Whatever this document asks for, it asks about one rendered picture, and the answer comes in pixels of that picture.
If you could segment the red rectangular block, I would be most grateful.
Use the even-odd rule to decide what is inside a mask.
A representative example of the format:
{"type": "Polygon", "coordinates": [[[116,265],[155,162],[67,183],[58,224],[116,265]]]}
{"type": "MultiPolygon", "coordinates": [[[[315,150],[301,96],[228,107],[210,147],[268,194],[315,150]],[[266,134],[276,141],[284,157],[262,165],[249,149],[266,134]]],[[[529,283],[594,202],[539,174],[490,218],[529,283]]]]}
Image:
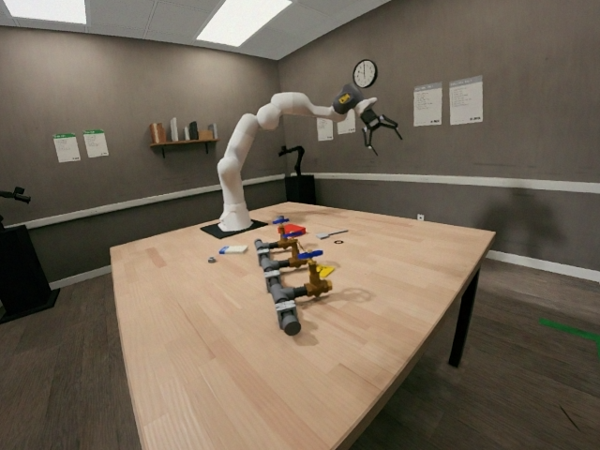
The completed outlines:
{"type": "MultiPolygon", "coordinates": [[[[278,229],[278,233],[280,233],[279,227],[277,229],[278,229]]],[[[285,234],[290,233],[290,231],[294,231],[295,233],[303,232],[303,234],[306,234],[305,227],[301,227],[301,226],[297,226],[297,225],[293,225],[293,224],[285,225],[284,229],[285,229],[285,234]]],[[[294,237],[297,237],[297,236],[300,236],[303,234],[295,235],[294,237]]]]}

